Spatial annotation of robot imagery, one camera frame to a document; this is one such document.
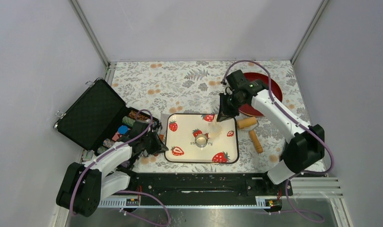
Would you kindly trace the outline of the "wooden dough roller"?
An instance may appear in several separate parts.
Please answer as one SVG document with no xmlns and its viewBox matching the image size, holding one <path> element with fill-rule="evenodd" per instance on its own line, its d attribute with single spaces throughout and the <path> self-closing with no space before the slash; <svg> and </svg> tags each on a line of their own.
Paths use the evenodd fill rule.
<svg viewBox="0 0 383 227">
<path fill-rule="evenodd" d="M 249 118 L 237 120 L 236 125 L 239 130 L 248 131 L 248 135 L 252 141 L 255 151 L 258 154 L 263 153 L 262 145 L 255 132 L 255 128 L 258 126 L 258 121 L 256 117 L 249 117 Z"/>
</svg>

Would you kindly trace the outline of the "red round lacquer tray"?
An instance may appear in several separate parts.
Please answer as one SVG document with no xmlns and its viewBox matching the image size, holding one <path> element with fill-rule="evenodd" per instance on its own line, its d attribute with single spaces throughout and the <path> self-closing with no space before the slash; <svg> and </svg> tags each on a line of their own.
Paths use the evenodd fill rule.
<svg viewBox="0 0 383 227">
<path fill-rule="evenodd" d="M 256 73 L 256 72 L 246 72 L 244 73 L 245 77 L 250 81 L 254 80 L 261 80 L 265 85 L 269 84 L 269 78 L 267 75 Z M 273 92 L 273 95 L 279 100 L 283 100 L 283 94 L 281 91 L 280 86 L 271 79 L 271 91 Z M 246 116 L 250 117 L 263 117 L 264 115 L 259 112 L 258 110 L 255 110 L 253 107 L 249 106 L 248 104 L 245 104 L 239 108 L 239 113 L 244 114 Z"/>
</svg>

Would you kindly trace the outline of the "white dough ball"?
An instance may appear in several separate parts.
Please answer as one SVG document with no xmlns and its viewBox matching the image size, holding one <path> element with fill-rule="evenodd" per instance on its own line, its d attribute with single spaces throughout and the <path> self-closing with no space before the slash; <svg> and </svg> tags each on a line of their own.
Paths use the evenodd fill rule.
<svg viewBox="0 0 383 227">
<path fill-rule="evenodd" d="M 213 121 L 208 124 L 208 138 L 215 139 L 222 132 L 222 126 L 217 122 Z"/>
</svg>

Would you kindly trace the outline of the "scraper with wooden handle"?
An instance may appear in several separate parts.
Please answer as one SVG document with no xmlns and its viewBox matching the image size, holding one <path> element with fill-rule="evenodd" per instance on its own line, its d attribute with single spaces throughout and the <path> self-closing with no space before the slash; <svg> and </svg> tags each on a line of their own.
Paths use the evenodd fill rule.
<svg viewBox="0 0 383 227">
<path fill-rule="evenodd" d="M 163 143 L 165 143 L 167 124 L 168 124 L 169 117 L 170 117 L 170 115 L 165 114 L 165 113 L 161 113 L 161 116 L 160 116 L 161 127 L 160 127 L 159 137 Z"/>
</svg>

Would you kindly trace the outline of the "metal ring cutter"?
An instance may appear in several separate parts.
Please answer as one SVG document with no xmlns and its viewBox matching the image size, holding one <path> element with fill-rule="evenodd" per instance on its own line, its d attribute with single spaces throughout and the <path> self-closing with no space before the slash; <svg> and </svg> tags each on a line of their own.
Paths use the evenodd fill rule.
<svg viewBox="0 0 383 227">
<path fill-rule="evenodd" d="M 205 134 L 199 134 L 195 137 L 195 145 L 199 148 L 204 148 L 208 144 L 208 137 Z"/>
</svg>

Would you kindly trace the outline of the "strawberry print tray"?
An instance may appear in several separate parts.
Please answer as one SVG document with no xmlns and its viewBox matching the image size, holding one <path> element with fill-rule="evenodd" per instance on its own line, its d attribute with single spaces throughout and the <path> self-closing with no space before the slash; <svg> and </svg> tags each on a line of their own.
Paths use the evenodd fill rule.
<svg viewBox="0 0 383 227">
<path fill-rule="evenodd" d="M 239 159 L 236 119 L 217 122 L 215 114 L 172 114 L 165 158 L 174 163 L 225 163 Z"/>
</svg>

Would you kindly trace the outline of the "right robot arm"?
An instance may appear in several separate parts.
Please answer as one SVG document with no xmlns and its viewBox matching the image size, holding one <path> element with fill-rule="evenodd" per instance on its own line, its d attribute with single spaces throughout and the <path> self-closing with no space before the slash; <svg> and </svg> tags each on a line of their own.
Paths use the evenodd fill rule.
<svg viewBox="0 0 383 227">
<path fill-rule="evenodd" d="M 217 122 L 235 118 L 239 108 L 249 105 L 262 113 L 283 135 L 287 146 L 280 162 L 266 172 L 262 182 L 265 193 L 274 195 L 281 183 L 299 174 L 324 157 L 324 130 L 297 118 L 271 91 L 270 83 L 249 81 L 241 70 L 225 77 L 230 92 L 220 93 Z"/>
</svg>

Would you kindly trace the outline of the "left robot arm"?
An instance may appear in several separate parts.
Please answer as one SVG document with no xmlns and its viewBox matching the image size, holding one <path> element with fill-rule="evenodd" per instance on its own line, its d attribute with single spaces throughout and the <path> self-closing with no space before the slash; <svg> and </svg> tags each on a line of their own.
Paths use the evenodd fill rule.
<svg viewBox="0 0 383 227">
<path fill-rule="evenodd" d="M 127 163 L 131 167 L 140 155 L 155 155 L 168 150 L 150 123 L 136 121 L 129 131 L 96 158 L 68 166 L 56 204 L 74 214 L 89 217 L 101 200 L 118 191 L 126 194 L 136 192 L 137 180 L 117 170 L 118 166 Z"/>
</svg>

